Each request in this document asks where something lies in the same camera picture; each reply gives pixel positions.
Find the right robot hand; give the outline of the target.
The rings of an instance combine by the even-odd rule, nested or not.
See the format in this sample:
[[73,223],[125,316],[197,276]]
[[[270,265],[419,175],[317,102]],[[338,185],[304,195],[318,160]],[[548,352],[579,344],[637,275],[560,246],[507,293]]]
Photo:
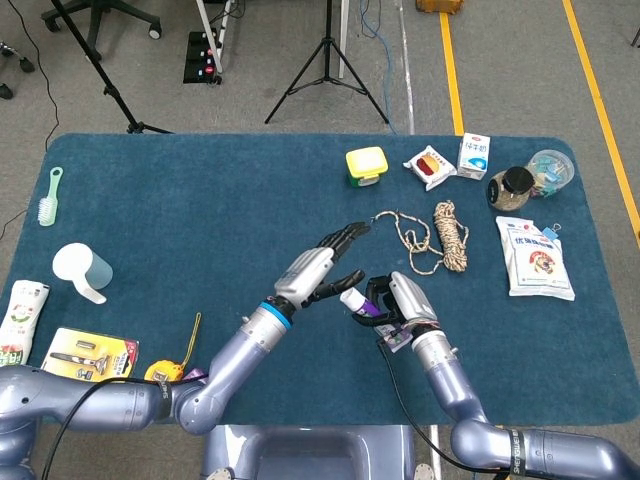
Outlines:
[[370,278],[366,294],[376,308],[378,297],[382,296],[387,311],[373,317],[353,313],[352,318],[362,326],[396,325],[401,330],[409,331],[417,328],[419,335],[441,329],[437,315],[422,288],[403,273],[393,271],[388,275]]

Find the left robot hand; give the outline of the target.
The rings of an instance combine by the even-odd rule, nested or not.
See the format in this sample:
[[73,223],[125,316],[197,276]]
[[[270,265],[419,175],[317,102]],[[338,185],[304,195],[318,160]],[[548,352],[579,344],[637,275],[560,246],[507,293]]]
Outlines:
[[267,302],[285,316],[291,316],[315,302],[339,296],[355,287],[365,277],[361,269],[334,282],[326,282],[325,278],[351,244],[369,231],[368,223],[355,222],[327,234],[315,247],[301,253],[285,270],[274,285],[274,295]]

